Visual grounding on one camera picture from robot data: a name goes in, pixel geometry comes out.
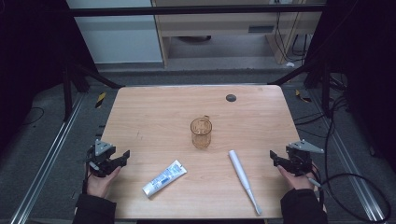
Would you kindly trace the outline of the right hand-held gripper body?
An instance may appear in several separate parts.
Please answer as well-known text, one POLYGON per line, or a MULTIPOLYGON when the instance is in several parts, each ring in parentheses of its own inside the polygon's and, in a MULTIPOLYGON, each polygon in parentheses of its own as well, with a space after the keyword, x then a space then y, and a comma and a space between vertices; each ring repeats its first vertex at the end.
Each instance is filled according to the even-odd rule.
POLYGON ((286 152, 291 161, 291 167, 288 172, 297 176, 308 174, 312 171, 312 153, 324 153, 324 149, 317 147, 307 141, 300 140, 289 143, 286 146, 286 152))

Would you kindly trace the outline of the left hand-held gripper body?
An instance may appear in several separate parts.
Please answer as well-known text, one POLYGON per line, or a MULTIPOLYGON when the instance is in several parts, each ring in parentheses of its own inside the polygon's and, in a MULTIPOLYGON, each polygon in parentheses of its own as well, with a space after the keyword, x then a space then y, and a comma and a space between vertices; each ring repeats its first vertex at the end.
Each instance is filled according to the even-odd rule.
POLYGON ((114 154, 116 148, 109 143, 96 139, 95 143, 87 152, 86 162, 93 175, 98 177, 106 176, 106 168, 112 161, 110 156, 114 154))

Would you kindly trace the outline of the white electric toothbrush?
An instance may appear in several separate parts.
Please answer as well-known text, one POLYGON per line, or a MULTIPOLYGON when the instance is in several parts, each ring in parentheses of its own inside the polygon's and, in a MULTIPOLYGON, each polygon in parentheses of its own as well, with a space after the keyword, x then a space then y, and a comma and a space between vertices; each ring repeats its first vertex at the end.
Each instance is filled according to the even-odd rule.
POLYGON ((229 151, 229 158, 233 164, 233 168, 236 171, 236 174, 245 190, 245 192, 247 193, 247 196, 249 197, 249 199, 252 202, 252 205, 254 206, 254 209, 256 211, 256 214, 258 216, 260 216, 262 214, 262 209, 260 208, 260 206, 257 204, 254 194, 251 190, 249 181, 248 181, 248 176, 246 175, 244 168, 238 158, 237 153, 234 150, 230 150, 229 151))

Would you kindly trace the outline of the amber glass cup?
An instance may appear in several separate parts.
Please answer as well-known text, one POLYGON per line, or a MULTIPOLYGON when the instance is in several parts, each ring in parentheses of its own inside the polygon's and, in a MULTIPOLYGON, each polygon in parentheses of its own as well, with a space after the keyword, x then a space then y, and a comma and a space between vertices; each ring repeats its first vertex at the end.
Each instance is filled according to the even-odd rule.
POLYGON ((191 141, 196 148, 207 148, 211 143, 212 123, 209 116, 194 119, 191 122, 191 141))

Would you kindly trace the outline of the person's right hand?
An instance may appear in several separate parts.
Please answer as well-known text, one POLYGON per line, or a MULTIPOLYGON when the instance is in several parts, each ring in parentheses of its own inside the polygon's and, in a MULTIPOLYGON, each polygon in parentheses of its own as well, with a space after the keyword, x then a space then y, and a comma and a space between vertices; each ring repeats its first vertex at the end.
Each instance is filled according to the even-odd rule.
POLYGON ((292 173, 289 173, 282 166, 277 166, 278 171, 285 178, 286 182, 289 185, 289 189, 314 189, 315 186, 310 182, 310 178, 313 178, 312 173, 308 173, 307 175, 295 176, 292 173))

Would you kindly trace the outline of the person's left hand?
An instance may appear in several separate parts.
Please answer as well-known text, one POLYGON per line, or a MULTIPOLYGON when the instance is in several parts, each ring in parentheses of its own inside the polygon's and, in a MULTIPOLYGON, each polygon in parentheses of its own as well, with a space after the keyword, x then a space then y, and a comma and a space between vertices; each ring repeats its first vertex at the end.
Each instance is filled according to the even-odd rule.
POLYGON ((121 167, 117 167, 110 175, 98 177, 91 172, 88 173, 86 192, 88 195, 105 198, 113 180, 120 173, 121 167))

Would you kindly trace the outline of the white blue toothpaste tube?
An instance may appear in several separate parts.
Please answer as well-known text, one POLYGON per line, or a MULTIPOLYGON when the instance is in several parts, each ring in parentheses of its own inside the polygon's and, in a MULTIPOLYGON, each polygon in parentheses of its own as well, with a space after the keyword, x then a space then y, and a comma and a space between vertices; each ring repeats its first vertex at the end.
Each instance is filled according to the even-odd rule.
POLYGON ((149 181, 142 190, 149 198, 187 172, 187 169, 178 160, 175 160, 161 173, 149 181))

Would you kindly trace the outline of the yellow black tape strip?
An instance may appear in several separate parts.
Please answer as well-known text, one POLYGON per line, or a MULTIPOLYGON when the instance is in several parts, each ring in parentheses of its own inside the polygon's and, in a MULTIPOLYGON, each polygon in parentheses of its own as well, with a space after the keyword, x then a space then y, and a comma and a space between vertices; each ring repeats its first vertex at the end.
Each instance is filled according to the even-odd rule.
POLYGON ((106 92, 101 92, 101 93, 99 94, 98 98, 97 98, 97 101, 96 101, 94 107, 95 107, 95 108, 100 108, 101 105, 102 105, 102 103, 103 103, 103 101, 105 100, 105 98, 106 98, 106 92))
POLYGON ((298 97, 301 101, 305 103, 311 103, 312 100, 310 97, 305 97, 302 95, 302 93, 299 90, 295 90, 295 96, 298 97))

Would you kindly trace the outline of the black metal stand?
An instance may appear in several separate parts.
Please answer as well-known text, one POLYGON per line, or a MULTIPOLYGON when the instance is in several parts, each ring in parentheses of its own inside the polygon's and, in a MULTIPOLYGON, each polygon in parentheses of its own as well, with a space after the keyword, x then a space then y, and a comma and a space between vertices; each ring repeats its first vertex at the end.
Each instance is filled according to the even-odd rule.
POLYGON ((120 89, 122 85, 117 84, 103 76, 78 63, 67 63, 63 70, 64 85, 64 121, 71 118, 73 112, 73 100, 71 85, 74 84, 78 92, 87 92, 90 88, 85 76, 92 77, 96 81, 108 86, 112 89, 120 89))
POLYGON ((299 76, 302 73, 307 73, 304 80, 304 85, 308 89, 312 89, 321 82, 321 109, 326 117, 331 116, 330 110, 330 65, 325 60, 311 60, 305 62, 299 68, 294 69, 285 76, 269 82, 269 85, 281 86, 287 81, 299 76))

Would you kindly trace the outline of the black curtain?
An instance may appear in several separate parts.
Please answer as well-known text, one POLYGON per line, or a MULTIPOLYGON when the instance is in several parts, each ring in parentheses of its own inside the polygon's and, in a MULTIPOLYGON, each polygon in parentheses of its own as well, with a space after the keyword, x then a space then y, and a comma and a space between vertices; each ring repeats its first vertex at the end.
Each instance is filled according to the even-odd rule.
POLYGON ((68 8, 66 0, 0 0, 0 157, 34 97, 63 81, 58 56, 96 69, 75 19, 55 14, 68 8))
POLYGON ((347 77, 347 97, 375 152, 396 173, 396 0, 327 0, 308 59, 347 77))

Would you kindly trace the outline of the white cabinet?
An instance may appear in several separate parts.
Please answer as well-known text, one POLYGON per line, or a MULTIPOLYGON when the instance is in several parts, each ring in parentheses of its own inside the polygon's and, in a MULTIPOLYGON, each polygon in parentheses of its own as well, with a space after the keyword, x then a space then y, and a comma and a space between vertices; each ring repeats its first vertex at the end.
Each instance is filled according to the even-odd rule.
MULTIPOLYGON (((151 7, 150 0, 66 0, 71 9, 151 7)), ((78 28, 96 64, 161 63, 153 16, 78 17, 78 28)))

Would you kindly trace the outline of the light wooden desk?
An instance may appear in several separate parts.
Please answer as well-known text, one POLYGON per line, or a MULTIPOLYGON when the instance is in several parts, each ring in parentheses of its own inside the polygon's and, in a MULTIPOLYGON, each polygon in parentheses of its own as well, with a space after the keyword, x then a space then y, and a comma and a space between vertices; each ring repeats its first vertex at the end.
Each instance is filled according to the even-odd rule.
MULTIPOLYGON (((155 7, 324 4, 326 0, 150 0, 155 7)), ((157 15, 161 46, 176 36, 265 35, 277 63, 287 60, 294 38, 312 35, 320 12, 157 15)))

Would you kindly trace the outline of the aluminium floor rail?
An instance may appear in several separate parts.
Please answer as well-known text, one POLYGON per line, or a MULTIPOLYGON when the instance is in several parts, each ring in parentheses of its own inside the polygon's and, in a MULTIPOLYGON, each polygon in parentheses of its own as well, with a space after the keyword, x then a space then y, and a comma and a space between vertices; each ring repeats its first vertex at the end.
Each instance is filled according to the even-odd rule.
POLYGON ((25 224, 33 207, 35 206, 36 200, 40 195, 44 185, 48 179, 50 171, 56 162, 59 153, 61 152, 64 142, 71 131, 78 113, 81 109, 81 105, 86 98, 85 93, 78 93, 76 101, 72 105, 72 111, 66 121, 62 123, 62 126, 57 132, 45 159, 42 161, 35 178, 30 185, 29 189, 25 193, 23 200, 16 209, 15 213, 11 217, 9 224, 25 224))
POLYGON ((391 209, 389 208, 386 214, 384 214, 381 210, 374 194, 371 191, 371 188, 373 188, 375 185, 361 175, 361 172, 357 168, 355 162, 351 159, 349 153, 347 152, 347 149, 339 133, 335 129, 332 118, 332 109, 327 111, 321 107, 320 95, 317 92, 310 91, 310 95, 317 109, 323 113, 324 117, 322 120, 324 125, 328 128, 325 138, 324 173, 326 176, 326 182, 330 196, 343 210, 361 222, 367 222, 370 224, 388 224, 387 219, 391 209), (338 158, 345 170, 343 173, 328 176, 329 147, 332 147, 332 151, 337 153, 338 158), (351 186, 353 187, 354 192, 361 203, 362 209, 365 212, 364 217, 360 217, 356 212, 352 212, 335 196, 333 191, 335 185, 331 184, 331 182, 339 177, 346 177, 351 183, 351 186))

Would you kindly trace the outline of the black horizontal frame bar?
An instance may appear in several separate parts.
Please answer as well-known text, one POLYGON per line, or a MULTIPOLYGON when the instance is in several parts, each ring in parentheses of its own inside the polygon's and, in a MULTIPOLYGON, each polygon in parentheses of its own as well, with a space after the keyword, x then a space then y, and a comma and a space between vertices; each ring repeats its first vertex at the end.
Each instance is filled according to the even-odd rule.
POLYGON ((228 13, 277 13, 277 12, 319 12, 326 4, 288 5, 229 5, 191 7, 115 7, 115 8, 75 8, 63 11, 73 17, 100 16, 144 16, 144 15, 187 15, 187 14, 228 14, 228 13))

